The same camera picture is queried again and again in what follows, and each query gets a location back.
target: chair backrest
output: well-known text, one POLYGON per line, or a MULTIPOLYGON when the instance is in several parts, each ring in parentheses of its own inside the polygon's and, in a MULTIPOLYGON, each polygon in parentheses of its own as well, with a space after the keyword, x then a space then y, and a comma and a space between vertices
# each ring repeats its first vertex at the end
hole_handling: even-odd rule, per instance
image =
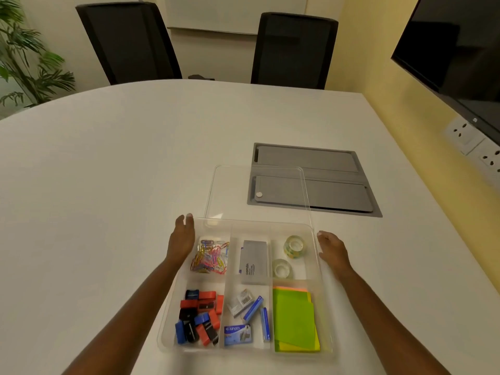
POLYGON ((165 24, 154 3, 78 5, 77 12, 111 85, 182 79, 165 24))
POLYGON ((324 89, 339 23, 288 13, 263 13, 252 84, 324 89))

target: transparent lid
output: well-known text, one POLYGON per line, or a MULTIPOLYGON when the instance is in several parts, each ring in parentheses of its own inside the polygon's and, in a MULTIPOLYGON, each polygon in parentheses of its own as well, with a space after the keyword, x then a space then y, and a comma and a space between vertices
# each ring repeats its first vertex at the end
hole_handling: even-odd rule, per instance
POLYGON ((303 223, 313 227, 303 170, 263 165, 217 166, 205 217, 303 223))

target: hand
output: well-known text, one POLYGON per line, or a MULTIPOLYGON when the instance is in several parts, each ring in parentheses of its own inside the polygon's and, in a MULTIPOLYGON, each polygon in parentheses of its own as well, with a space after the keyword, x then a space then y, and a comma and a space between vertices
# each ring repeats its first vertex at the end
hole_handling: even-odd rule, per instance
POLYGON ((349 262, 346 246, 339 237, 333 233, 320 230, 317 234, 317 239, 323 251, 320 252, 320 258, 332 269, 337 280, 342 280, 344 277, 354 273, 351 262, 349 262))
POLYGON ((187 214, 185 225, 184 215, 180 215, 177 217, 175 229, 170 234, 165 261, 180 268, 190 254, 194 244, 195 221, 192 218, 192 214, 187 214))

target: table surface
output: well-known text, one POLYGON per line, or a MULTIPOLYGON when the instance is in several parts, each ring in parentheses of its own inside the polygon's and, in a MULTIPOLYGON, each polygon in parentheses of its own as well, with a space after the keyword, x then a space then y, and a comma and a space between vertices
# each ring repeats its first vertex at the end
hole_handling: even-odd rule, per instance
MULTIPOLYGON (((254 142, 355 151, 384 217, 312 212, 315 228, 345 241, 453 375, 497 373, 500 296, 361 94, 201 80, 96 89, 0 122, 1 372, 60 373, 164 258, 174 219, 203 216, 215 166, 250 165, 254 142)), ((162 309, 134 373, 384 373, 322 273, 332 363, 164 354, 162 309)))

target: power socket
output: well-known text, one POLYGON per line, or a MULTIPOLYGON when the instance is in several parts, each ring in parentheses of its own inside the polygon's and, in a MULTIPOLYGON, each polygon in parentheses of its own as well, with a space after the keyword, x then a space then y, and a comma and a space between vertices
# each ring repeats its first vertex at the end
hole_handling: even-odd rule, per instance
POLYGON ((490 138, 485 138, 467 158, 500 191, 500 146, 490 138))
POLYGON ((486 137, 466 119, 457 116, 445 129, 447 139, 464 155, 468 155, 486 137))

